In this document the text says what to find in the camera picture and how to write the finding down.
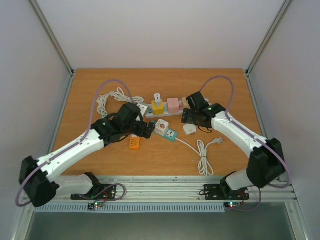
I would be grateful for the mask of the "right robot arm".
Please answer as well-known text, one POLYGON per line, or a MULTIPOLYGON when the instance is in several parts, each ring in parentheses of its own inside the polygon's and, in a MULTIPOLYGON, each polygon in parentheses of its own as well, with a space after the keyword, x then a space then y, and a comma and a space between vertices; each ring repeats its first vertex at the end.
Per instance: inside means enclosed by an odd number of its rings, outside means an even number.
POLYGON ((220 180, 224 198, 234 197, 242 188, 263 188, 286 172, 282 145, 276 138, 267 139, 251 131, 227 113, 220 104, 209 104, 201 92, 186 98, 188 108, 182 113, 182 123, 193 124, 222 133, 248 157, 247 168, 232 172, 220 180))

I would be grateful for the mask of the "white cube charger back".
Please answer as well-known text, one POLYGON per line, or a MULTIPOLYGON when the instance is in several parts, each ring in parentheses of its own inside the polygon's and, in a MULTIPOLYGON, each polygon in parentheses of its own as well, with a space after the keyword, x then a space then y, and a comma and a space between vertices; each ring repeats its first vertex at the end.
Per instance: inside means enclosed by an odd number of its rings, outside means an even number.
POLYGON ((164 136, 169 129, 169 123, 163 119, 156 122, 154 132, 160 136, 164 136))

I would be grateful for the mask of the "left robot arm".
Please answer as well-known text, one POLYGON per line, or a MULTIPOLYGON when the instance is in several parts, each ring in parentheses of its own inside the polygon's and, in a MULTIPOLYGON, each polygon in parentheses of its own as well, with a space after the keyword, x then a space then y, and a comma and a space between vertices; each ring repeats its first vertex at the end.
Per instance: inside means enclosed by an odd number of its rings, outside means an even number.
POLYGON ((144 103, 127 102, 117 113, 89 124, 84 134, 60 149, 38 159, 26 157, 20 167, 16 206, 24 206, 20 203, 21 192, 26 193, 29 203, 34 207, 49 203, 61 189, 56 182, 58 177, 88 155, 119 143, 130 135, 149 139, 156 125, 144 121, 148 111, 149 107, 144 103))

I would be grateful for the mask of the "beige cube socket adapter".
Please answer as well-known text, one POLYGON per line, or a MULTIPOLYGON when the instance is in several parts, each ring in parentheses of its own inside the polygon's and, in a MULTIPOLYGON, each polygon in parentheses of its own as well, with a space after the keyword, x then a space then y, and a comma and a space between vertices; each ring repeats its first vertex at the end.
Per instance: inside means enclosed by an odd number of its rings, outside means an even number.
POLYGON ((186 97, 183 97, 183 98, 182 98, 182 106, 183 106, 183 109, 189 109, 189 108, 190 108, 189 103, 188 103, 186 97))

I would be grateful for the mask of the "pink cube socket adapter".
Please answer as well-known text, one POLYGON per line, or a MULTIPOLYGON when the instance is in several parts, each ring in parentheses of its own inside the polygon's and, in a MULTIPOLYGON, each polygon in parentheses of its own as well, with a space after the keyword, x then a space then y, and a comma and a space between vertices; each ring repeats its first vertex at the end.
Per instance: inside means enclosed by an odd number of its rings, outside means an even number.
POLYGON ((179 109, 180 104, 177 97, 167 99, 167 111, 169 114, 178 113, 179 109))

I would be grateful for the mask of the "white square charger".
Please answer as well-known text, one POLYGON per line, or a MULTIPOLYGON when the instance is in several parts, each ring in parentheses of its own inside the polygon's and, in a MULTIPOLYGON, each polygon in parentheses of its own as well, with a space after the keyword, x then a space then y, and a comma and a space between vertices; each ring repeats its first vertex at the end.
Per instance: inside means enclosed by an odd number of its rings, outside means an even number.
POLYGON ((161 95, 159 93, 154 94, 154 104, 159 107, 162 103, 161 95))

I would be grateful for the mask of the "white round plug charger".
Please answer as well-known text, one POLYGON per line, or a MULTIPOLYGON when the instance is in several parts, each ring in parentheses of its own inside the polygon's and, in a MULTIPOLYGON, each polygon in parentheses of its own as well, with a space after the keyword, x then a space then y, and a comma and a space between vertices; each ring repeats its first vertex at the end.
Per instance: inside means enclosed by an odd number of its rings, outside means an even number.
POLYGON ((197 128, 193 124, 185 124, 183 126, 183 130, 186 135, 192 135, 192 136, 197 132, 197 128))

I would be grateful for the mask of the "yellow cube socket adapter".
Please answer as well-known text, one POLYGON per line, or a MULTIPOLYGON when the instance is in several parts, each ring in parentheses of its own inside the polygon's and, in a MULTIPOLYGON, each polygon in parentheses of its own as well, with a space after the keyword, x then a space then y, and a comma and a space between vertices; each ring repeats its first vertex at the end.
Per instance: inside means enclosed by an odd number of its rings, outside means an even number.
POLYGON ((160 102, 156 102, 155 100, 151 101, 152 106, 152 114, 154 116, 163 115, 165 112, 164 102, 160 100, 160 102))

